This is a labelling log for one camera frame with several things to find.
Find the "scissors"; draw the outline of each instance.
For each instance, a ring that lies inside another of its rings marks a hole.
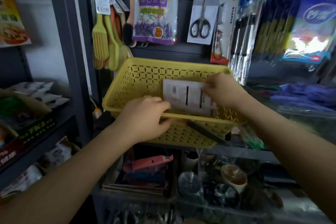
[[[202,10],[201,10],[201,16],[195,20],[190,27],[190,35],[192,37],[198,37],[201,38],[207,38],[208,35],[210,35],[211,26],[210,22],[205,19],[205,8],[206,8],[206,0],[203,1]]]

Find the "hand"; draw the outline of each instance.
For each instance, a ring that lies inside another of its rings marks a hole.
[[[159,124],[164,111],[170,109],[170,103],[159,97],[145,96],[129,101],[113,124],[134,140],[135,143],[161,136],[170,127],[172,120]]]
[[[217,73],[206,78],[202,91],[219,106],[239,110],[250,95],[230,74]]]

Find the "white package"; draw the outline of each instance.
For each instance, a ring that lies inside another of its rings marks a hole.
[[[163,80],[163,99],[172,110],[183,110],[187,114],[215,116],[216,103],[202,92],[202,82]]]

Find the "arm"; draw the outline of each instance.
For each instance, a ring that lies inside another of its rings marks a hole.
[[[336,146],[250,96],[232,76],[215,74],[204,87],[220,106],[243,114],[316,205],[336,223]]]
[[[158,97],[127,103],[113,124],[3,209],[1,223],[69,223],[95,183],[125,151],[170,127],[171,120],[159,124],[169,108]]]

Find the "black scissors handle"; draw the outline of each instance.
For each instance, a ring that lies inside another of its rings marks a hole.
[[[190,27],[190,35],[192,37],[198,37],[200,36],[201,38],[207,38],[208,35],[210,34],[211,27],[210,27],[210,22],[207,19],[204,19],[203,22],[200,24],[201,20],[197,19],[195,20]],[[193,32],[193,28],[196,25],[196,32]]]

